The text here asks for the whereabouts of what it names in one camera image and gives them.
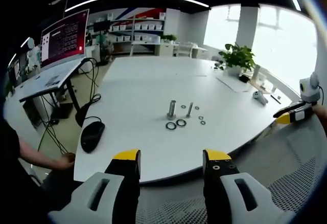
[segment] window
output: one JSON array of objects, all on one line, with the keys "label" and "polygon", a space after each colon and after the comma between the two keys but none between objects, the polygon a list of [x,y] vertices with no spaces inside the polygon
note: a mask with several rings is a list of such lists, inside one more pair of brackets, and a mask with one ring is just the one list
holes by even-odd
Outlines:
[{"label": "window", "polygon": [[261,5],[252,51],[257,64],[300,93],[299,80],[315,70],[315,25],[294,11]]},{"label": "window", "polygon": [[209,11],[203,44],[220,50],[225,49],[226,43],[234,44],[240,14],[241,5],[212,8]]}]

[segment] washer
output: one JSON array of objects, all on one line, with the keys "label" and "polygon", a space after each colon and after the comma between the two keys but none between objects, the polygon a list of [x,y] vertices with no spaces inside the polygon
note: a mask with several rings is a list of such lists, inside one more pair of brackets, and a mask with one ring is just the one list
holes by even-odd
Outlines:
[{"label": "washer", "polygon": [[186,121],[183,120],[183,119],[178,119],[176,121],[176,124],[179,126],[179,127],[185,127],[186,126]]},{"label": "washer", "polygon": [[177,128],[177,125],[175,123],[173,123],[173,122],[166,123],[166,129],[168,129],[168,130],[175,130],[176,128]]}]

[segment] black rubber o-ring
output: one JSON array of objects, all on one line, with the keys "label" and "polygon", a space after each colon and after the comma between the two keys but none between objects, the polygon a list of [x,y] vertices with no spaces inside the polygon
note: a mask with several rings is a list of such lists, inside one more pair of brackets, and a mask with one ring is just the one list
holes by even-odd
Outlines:
[{"label": "black rubber o-ring", "polygon": [[[173,124],[174,127],[173,127],[173,128],[170,128],[170,127],[168,126],[169,124]],[[175,130],[176,128],[177,128],[177,125],[174,124],[173,122],[168,122],[168,123],[166,123],[166,129],[168,129],[168,130]]]},{"label": "black rubber o-ring", "polygon": [[186,126],[186,121],[183,120],[183,119],[178,119],[178,120],[176,121],[176,124],[177,124],[179,127],[185,127],[185,126]]}]

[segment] metal bolt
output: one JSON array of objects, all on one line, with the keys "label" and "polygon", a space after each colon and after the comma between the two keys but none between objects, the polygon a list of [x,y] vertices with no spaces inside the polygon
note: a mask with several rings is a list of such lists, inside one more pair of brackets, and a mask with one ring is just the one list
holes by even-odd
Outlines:
[{"label": "metal bolt", "polygon": [[186,115],[187,118],[191,116],[192,107],[193,107],[193,102],[190,103],[189,112]]},{"label": "metal bolt", "polygon": [[169,112],[167,113],[168,120],[174,120],[176,118],[175,106],[176,106],[176,100],[172,100],[169,105]]}]

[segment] computer mouse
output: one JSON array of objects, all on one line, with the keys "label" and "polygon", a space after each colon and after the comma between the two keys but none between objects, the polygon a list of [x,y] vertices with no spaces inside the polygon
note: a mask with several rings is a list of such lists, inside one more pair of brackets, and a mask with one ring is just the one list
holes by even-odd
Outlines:
[{"label": "computer mouse", "polygon": [[85,152],[90,153],[97,147],[104,128],[105,125],[102,122],[96,121],[90,123],[83,129],[81,146]]}]

